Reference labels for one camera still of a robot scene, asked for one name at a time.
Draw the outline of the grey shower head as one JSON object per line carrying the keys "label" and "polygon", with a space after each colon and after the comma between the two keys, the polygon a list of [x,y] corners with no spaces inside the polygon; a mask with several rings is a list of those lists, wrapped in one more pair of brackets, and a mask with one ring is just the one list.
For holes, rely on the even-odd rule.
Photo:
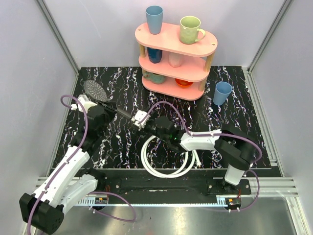
{"label": "grey shower head", "polygon": [[98,104],[101,104],[108,109],[117,112],[118,114],[122,115],[127,119],[132,119],[132,115],[127,111],[123,110],[122,108],[117,107],[116,102],[112,101],[108,98],[106,91],[104,88],[93,80],[87,80],[83,88],[85,90],[86,95],[95,101]]}

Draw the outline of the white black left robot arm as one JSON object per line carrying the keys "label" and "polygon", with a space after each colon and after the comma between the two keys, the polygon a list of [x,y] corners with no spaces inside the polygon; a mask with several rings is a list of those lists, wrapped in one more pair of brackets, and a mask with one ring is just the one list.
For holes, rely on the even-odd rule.
{"label": "white black left robot arm", "polygon": [[106,175],[93,168],[87,169],[74,185],[69,183],[95,152],[117,110],[96,104],[82,105],[79,111],[84,115],[85,126],[74,135],[64,157],[45,182],[32,194],[24,193],[19,200],[28,234],[32,227],[47,235],[55,233],[73,206],[87,194],[100,194],[106,188]]}

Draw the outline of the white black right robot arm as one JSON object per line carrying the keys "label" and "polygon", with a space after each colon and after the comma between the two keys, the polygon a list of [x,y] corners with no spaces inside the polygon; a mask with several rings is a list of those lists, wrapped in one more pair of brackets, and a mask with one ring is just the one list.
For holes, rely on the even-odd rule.
{"label": "white black right robot arm", "polygon": [[230,125],[221,129],[207,132],[191,132],[187,128],[179,130],[167,117],[156,119],[147,118],[139,123],[145,133],[151,134],[141,149],[141,160],[144,168],[158,178],[177,178],[185,175],[192,166],[186,167],[186,162],[171,174],[160,173],[153,169],[147,159],[147,147],[154,138],[166,142],[169,148],[178,153],[192,152],[192,161],[199,160],[197,151],[217,151],[228,164],[222,188],[224,192],[233,194],[240,187],[241,177],[247,172],[254,162],[262,157],[260,147],[244,132]]}

